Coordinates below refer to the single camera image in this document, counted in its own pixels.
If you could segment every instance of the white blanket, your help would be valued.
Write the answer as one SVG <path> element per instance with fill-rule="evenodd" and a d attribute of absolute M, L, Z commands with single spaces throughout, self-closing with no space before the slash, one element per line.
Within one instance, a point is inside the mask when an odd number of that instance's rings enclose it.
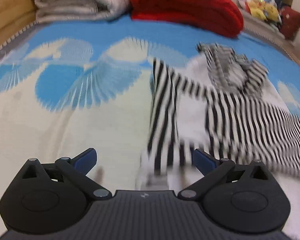
<path fill-rule="evenodd" d="M 113 20 L 124 14 L 129 0 L 34 0 L 38 22 Z"/>

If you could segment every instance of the red blanket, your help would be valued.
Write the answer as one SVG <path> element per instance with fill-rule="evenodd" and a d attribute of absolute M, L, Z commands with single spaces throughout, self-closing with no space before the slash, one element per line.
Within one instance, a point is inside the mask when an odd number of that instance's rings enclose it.
<path fill-rule="evenodd" d="M 131 0 L 132 19 L 194 25 L 226 37 L 243 29 L 243 17 L 231 0 Z"/>

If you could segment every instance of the mattress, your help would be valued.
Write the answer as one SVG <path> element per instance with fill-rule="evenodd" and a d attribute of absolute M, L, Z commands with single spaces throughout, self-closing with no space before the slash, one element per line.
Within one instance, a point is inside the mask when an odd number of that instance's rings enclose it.
<path fill-rule="evenodd" d="M 300 67 L 262 37 L 228 39 L 128 16 L 109 23 L 32 24 L 0 47 L 0 197 L 28 158 L 51 163 L 89 147 L 98 152 L 90 178 L 113 193 L 133 190 L 149 130 L 153 58 L 185 68 L 199 42 L 257 59 L 300 117 Z M 191 173 L 186 176 L 194 182 L 198 175 Z M 292 206 L 284 232 L 300 239 L 300 181 L 277 179 Z"/>

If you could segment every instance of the bed sheet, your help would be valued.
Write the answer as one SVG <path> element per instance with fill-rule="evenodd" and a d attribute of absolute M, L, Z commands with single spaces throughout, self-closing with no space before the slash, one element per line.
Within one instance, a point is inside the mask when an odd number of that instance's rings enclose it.
<path fill-rule="evenodd" d="M 184 68 L 199 42 L 256 58 L 300 116 L 300 67 L 245 33 L 228 39 L 127 16 L 110 23 L 54 23 L 0 61 L 0 197 L 26 159 L 49 163 L 88 147 L 98 152 L 90 178 L 112 192 L 134 189 L 149 128 L 152 60 Z M 285 232 L 300 239 L 300 181 L 278 180 L 292 206 Z M 0 234 L 4 230 L 0 218 Z"/>

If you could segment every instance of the ribbed black surface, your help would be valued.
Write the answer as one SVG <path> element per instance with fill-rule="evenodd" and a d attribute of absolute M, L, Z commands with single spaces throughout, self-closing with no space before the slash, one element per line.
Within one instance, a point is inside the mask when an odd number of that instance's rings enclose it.
<path fill-rule="evenodd" d="M 289 238 L 282 232 L 245 236 L 218 228 L 204 216 L 197 203 L 179 200 L 172 191 L 117 191 L 113 199 L 95 202 L 85 217 L 68 229 L 44 236 L 8 231 L 0 238 L 0 240 L 23 239 L 287 240 Z"/>

